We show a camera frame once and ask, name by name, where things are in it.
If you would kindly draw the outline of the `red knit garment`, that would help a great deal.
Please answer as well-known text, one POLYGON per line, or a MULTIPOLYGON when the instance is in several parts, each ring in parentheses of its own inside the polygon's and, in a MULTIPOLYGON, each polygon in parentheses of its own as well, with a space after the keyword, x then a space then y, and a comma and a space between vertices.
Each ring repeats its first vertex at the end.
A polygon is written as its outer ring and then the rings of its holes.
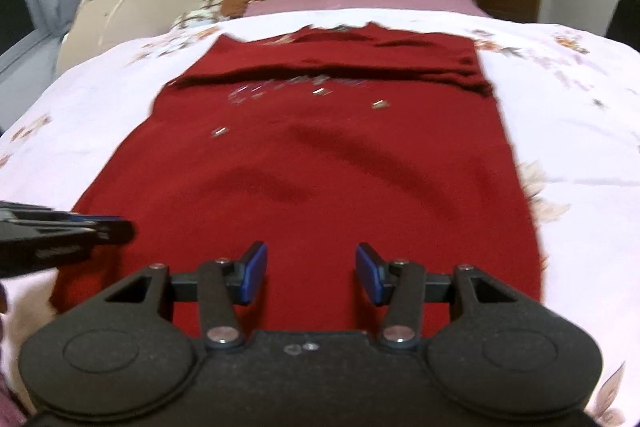
POLYGON ((540 295, 533 218, 467 37, 372 23, 220 36, 75 208, 128 219, 137 235, 60 271, 62 312, 151 263, 192 271, 257 241, 267 273, 245 329, 373 329, 380 314, 355 274, 363 242, 540 295))

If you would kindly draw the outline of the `black clothes on chair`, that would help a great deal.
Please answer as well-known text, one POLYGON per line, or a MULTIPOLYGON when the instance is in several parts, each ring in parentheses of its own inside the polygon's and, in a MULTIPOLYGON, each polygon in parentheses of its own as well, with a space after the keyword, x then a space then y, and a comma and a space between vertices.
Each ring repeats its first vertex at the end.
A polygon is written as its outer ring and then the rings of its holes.
POLYGON ((605 37, 640 51, 640 0, 619 0, 605 37))

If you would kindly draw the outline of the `cream round headboard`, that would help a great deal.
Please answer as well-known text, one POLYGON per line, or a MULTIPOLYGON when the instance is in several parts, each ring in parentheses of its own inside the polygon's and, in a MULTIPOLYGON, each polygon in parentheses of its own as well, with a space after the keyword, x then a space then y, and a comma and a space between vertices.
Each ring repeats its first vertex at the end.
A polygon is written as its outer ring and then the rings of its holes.
POLYGON ((82 0, 58 53, 55 75, 121 43, 167 33, 204 0, 82 0))

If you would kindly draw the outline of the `back floral pillow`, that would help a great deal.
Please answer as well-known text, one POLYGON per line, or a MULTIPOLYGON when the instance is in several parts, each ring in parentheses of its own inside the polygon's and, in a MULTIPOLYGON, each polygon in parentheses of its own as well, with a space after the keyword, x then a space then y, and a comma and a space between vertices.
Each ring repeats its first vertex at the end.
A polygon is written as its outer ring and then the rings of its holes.
POLYGON ((227 20, 221 14, 224 0, 203 0, 201 5, 193 10, 184 12, 171 23, 171 31, 195 28, 196 26, 215 24, 227 20))

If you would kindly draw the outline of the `floral pink white quilt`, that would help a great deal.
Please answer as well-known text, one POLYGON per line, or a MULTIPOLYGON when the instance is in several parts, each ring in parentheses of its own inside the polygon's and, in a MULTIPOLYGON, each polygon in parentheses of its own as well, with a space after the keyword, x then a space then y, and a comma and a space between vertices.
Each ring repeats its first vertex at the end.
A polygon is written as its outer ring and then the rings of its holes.
POLYGON ((447 11, 311 10, 135 39, 63 74, 1 139, 1 196, 69 210, 158 91, 221 35, 258 40, 374 22, 472 39, 525 187, 537 195, 542 296, 597 340, 589 410, 639 421, 639 56, 566 26, 447 11))

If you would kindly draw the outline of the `orange knitted cloth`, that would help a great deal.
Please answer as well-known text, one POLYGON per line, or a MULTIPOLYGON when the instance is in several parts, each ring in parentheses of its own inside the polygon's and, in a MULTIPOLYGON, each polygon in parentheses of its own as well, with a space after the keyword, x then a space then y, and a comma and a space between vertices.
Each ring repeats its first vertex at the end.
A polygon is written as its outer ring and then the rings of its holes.
POLYGON ((222 0, 219 13, 221 17, 227 19, 239 19, 246 13, 247 7, 252 2, 262 2, 263 0, 222 0))

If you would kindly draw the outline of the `pink bed sheet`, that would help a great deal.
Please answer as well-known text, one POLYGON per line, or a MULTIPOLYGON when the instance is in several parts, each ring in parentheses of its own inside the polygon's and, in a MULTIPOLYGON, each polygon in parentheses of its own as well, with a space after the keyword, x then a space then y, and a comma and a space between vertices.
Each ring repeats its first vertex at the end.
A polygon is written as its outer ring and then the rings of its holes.
POLYGON ((250 2, 245 17, 291 11, 382 8, 448 11, 467 16, 487 17, 473 0, 261 0, 250 2))

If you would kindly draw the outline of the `window with white frame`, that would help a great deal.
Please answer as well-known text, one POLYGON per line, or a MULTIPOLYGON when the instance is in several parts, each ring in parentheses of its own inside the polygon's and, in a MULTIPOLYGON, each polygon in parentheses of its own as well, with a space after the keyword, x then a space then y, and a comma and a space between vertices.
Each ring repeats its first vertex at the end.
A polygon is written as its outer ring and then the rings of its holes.
POLYGON ((6 71, 50 35, 38 31, 26 0, 1 0, 1 69, 6 71))

